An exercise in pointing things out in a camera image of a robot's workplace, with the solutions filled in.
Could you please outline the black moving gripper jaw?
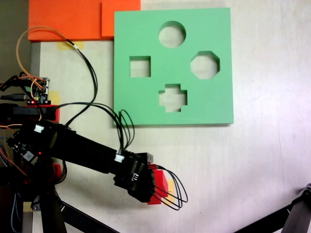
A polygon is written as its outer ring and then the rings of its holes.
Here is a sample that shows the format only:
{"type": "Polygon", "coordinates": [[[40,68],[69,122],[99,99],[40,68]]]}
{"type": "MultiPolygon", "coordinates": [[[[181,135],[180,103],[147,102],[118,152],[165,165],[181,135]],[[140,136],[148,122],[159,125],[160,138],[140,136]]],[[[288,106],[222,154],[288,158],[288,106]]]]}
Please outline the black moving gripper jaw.
{"type": "Polygon", "coordinates": [[[142,203],[147,203],[151,200],[153,192],[150,189],[128,190],[128,194],[142,203]]]}

